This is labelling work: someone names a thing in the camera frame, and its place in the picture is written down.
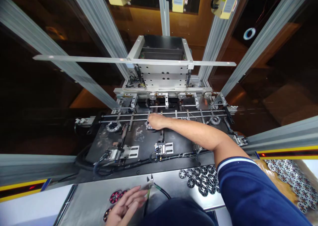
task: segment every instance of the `hand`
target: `hand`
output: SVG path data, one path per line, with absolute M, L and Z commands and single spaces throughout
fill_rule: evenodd
M 148 121 L 153 129 L 160 130 L 167 127 L 167 123 L 170 121 L 170 118 L 161 114 L 152 113 L 149 115 Z
M 127 191 L 110 211 L 106 226 L 127 226 L 136 210 L 143 206 L 148 190 L 140 190 L 136 186 Z

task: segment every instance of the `striped cuff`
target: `striped cuff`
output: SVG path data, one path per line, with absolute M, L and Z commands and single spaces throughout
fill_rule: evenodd
M 219 171 L 222 167 L 224 167 L 226 164 L 229 164 L 231 162 L 237 162 L 239 163 L 240 161 L 247 161 L 250 163 L 254 163 L 255 165 L 257 165 L 252 159 L 250 158 L 245 158 L 245 157 L 231 157 L 231 158 L 227 158 L 225 160 L 223 160 L 219 165 L 218 165 L 218 169 L 217 169 L 217 175 L 219 176 Z

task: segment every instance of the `stainless steel table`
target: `stainless steel table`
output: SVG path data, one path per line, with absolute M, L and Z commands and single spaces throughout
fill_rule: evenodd
M 116 190 L 130 189 L 137 185 L 145 188 L 147 187 L 147 176 L 151 177 L 150 174 L 146 174 L 79 184 L 59 225 L 104 226 L 103 215 L 111 206 L 109 202 L 111 194 Z M 155 173 L 153 178 L 154 182 L 164 188 L 172 198 L 192 198 L 206 211 L 225 206 L 220 193 L 203 197 L 197 186 L 192 189 L 188 188 L 187 177 L 181 179 L 179 170 Z M 167 198 L 153 187 L 150 192 L 147 214 L 166 200 Z M 137 224 L 143 218 L 142 213 L 143 208 L 136 212 L 130 225 Z

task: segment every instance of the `person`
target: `person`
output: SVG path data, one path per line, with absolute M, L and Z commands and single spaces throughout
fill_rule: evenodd
M 169 128 L 214 152 L 220 193 L 236 225 L 312 225 L 258 167 L 224 132 L 195 121 L 167 118 L 152 113 L 152 128 Z M 111 210 L 106 226 L 126 226 L 146 201 L 147 190 L 134 187 Z M 170 199 L 146 215 L 140 225 L 210 225 L 211 217 L 195 202 Z

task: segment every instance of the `pile of parts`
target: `pile of parts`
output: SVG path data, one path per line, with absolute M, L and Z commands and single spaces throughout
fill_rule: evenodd
M 187 186 L 194 188 L 197 186 L 200 194 L 204 197 L 208 196 L 208 193 L 215 194 L 220 193 L 219 179 L 216 173 L 215 165 L 202 166 L 201 168 L 189 168 L 187 170 L 180 170 L 179 177 L 181 179 L 187 179 Z
M 318 193 L 292 160 L 265 160 L 268 168 L 276 172 L 282 182 L 290 184 L 292 191 L 298 196 L 297 207 L 306 214 L 308 209 L 316 210 Z

